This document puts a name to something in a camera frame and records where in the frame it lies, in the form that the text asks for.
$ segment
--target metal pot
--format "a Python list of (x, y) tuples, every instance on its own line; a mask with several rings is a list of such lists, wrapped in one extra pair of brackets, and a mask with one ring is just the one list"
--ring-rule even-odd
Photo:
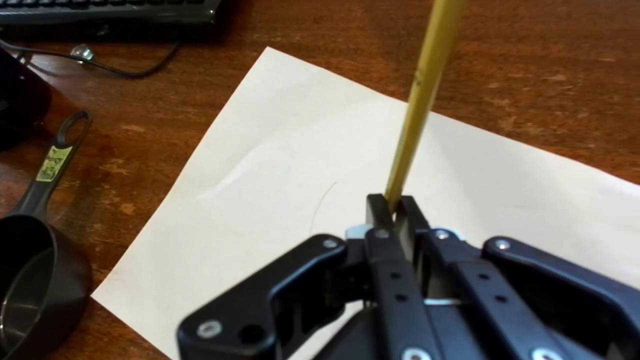
[(53, 350), (80, 321), (89, 263), (73, 242), (43, 220), (68, 159), (89, 128), (76, 112), (56, 134), (37, 176), (0, 217), (0, 358), (34, 360)]

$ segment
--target screw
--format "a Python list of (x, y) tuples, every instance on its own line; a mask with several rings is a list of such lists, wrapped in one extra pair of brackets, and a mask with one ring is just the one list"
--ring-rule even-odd
[(444, 228), (435, 228), (433, 233), (435, 233), (438, 239), (447, 239), (449, 238), (447, 229), (444, 229)]
[(322, 246), (324, 246), (324, 247), (337, 247), (337, 242), (332, 239), (332, 238), (328, 238), (328, 239), (322, 242)]
[(406, 347), (401, 351), (401, 360), (431, 360), (431, 355), (427, 351), (424, 351), (421, 347)]
[(493, 244), (496, 244), (496, 247), (501, 250), (501, 252), (505, 252), (505, 250), (512, 247), (512, 242), (505, 239), (505, 238), (498, 238)]
[(80, 58), (80, 62), (93, 59), (93, 50), (88, 43), (77, 43), (71, 48), (71, 56)]
[(200, 338), (216, 338), (222, 332), (222, 323), (216, 319), (206, 319), (198, 325)]

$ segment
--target wooden desk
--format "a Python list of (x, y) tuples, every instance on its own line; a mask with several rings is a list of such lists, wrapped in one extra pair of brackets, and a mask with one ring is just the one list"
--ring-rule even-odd
[[(88, 252), (96, 286), (170, 189), (204, 130), (263, 45), (384, 94), (406, 97), (426, 0), (238, 0), (213, 34), (185, 43), (146, 80), (116, 80), (36, 58), (61, 96), (41, 130), (0, 154), (0, 212), (23, 192), (68, 112), (91, 134), (49, 203), (49, 221)], [(469, 1), (435, 109), (640, 183), (640, 1)], [(46, 42), (68, 50), (73, 42)], [(154, 62), (165, 43), (100, 42), (120, 66)], [(96, 301), (56, 360), (164, 358)]]

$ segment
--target black cup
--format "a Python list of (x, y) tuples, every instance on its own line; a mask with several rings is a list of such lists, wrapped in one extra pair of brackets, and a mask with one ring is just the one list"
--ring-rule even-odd
[(48, 84), (0, 50), (0, 149), (17, 144), (49, 103)]

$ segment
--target black plastic part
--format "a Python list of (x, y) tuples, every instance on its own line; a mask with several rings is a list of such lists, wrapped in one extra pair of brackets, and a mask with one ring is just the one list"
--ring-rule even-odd
[[(363, 310), (316, 358), (640, 358), (638, 289), (512, 238), (479, 252), (430, 228), (411, 197), (396, 217), (380, 194), (366, 207), (361, 239), (313, 236), (187, 316), (181, 360), (285, 358), (351, 299)], [(201, 338), (208, 319), (222, 332)]]
[[(181, 360), (275, 360), (335, 319), (344, 303), (329, 297), (328, 270), (346, 255), (333, 236), (313, 236), (190, 314), (177, 328)], [(206, 321), (222, 332), (198, 336)]]
[(616, 345), (622, 358), (640, 358), (638, 289), (513, 238), (491, 238), (482, 252), (543, 321), (600, 355)]
[(374, 228), (366, 236), (367, 263), (374, 284), (372, 316), (378, 333), (380, 358), (401, 358), (410, 347), (439, 360), (433, 319), (424, 312), (424, 299), (410, 261), (392, 232)]

